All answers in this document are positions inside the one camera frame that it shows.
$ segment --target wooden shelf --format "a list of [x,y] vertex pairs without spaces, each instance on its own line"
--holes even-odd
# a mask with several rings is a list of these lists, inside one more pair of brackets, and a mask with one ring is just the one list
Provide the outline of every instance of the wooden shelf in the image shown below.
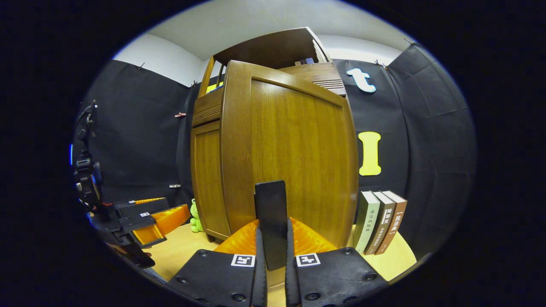
[[344,97],[346,95],[343,81],[332,62],[298,65],[281,68],[279,70],[311,81],[338,95]]
[[197,127],[220,119],[223,91],[210,92],[195,101],[193,109],[192,127]]
[[225,66],[235,60],[273,69],[294,66],[295,61],[306,58],[318,63],[313,39],[317,40],[308,27],[295,28],[247,40],[213,57]]

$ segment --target ceiling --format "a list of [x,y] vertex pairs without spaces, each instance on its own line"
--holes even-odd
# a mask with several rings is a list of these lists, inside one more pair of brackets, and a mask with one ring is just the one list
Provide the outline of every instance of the ceiling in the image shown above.
[[248,39],[308,26],[316,35],[354,37],[398,50],[407,47],[396,27],[337,0],[213,0],[187,9],[147,33],[169,40],[201,60]]

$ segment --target black fabric curtain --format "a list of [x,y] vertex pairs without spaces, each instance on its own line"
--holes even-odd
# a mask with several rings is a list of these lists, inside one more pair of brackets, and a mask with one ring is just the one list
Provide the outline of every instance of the black fabric curtain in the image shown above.
[[412,44],[388,67],[406,121],[408,207],[400,233],[417,259],[437,250],[459,223],[476,175],[472,115],[454,80]]
[[[97,76],[80,111],[96,100],[96,137],[89,145],[103,170],[106,203],[157,197],[167,197],[171,206],[191,203],[189,149],[178,148],[189,144],[191,92],[121,61],[112,60]],[[175,118],[178,112],[188,116]],[[73,163],[80,153],[81,142],[74,138]]]

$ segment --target stuffed toy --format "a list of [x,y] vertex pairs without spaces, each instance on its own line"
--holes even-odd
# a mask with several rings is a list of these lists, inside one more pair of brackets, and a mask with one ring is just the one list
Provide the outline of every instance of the stuffed toy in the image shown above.
[[193,232],[203,231],[203,227],[201,226],[201,221],[199,220],[199,213],[197,212],[197,206],[195,205],[195,198],[192,199],[192,208],[189,210],[189,212],[193,216],[193,218],[191,218],[189,221],[192,224],[192,231]]

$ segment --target screw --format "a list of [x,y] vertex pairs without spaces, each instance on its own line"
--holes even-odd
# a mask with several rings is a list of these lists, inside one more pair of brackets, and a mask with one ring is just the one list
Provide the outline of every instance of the screw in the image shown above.
[[318,299],[319,297],[321,297],[320,294],[315,293],[315,292],[312,292],[312,293],[309,293],[308,295],[306,295],[306,296],[305,296],[305,299],[306,299],[306,300],[316,300],[316,299]]
[[242,294],[235,293],[232,295],[232,299],[236,300],[237,302],[242,302],[246,299],[246,297]]
[[204,300],[204,299],[202,299],[200,297],[196,297],[195,299],[200,301],[201,303],[204,303],[204,304],[207,304],[207,305],[209,304],[209,302],[207,302],[206,300]]
[[345,304],[346,302],[350,302],[351,300],[356,299],[356,298],[357,298],[356,296],[348,297],[343,301],[343,303]]
[[371,273],[371,274],[365,276],[365,277],[364,277],[364,280],[365,280],[365,281],[370,281],[370,280],[374,280],[376,277],[377,277],[377,274]]

